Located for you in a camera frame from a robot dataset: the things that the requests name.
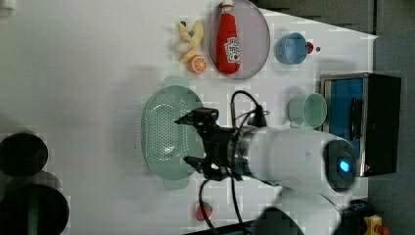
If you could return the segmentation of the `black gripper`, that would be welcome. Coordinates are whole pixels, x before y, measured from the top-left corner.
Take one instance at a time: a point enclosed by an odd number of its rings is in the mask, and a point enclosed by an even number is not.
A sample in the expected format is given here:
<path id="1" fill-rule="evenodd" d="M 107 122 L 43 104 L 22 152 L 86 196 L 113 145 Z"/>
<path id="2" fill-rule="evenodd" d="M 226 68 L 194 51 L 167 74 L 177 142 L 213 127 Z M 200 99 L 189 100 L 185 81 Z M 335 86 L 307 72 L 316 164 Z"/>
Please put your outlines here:
<path id="1" fill-rule="evenodd" d="M 180 117 L 176 124 L 193 125 L 203 140 L 205 156 L 201 158 L 185 157 L 184 161 L 206 179 L 221 181 L 228 176 L 226 168 L 234 168 L 230 150 L 236 139 L 236 129 L 221 127 L 216 121 L 219 111 L 211 108 L 197 108 Z"/>

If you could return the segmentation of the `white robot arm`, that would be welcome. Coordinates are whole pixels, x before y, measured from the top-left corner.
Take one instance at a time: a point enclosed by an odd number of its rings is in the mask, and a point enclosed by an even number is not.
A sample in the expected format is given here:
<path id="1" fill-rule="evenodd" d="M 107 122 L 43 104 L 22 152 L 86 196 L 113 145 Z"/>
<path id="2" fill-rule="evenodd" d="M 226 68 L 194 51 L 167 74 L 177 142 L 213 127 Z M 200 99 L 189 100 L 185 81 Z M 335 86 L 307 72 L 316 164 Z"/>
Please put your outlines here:
<path id="1" fill-rule="evenodd" d="M 207 180 L 248 177 L 277 187 L 247 235 L 335 235 L 356 181 L 358 154 L 345 139 L 304 128 L 222 127 L 218 110 L 197 108 L 175 122 L 193 126 L 202 158 L 186 164 Z"/>

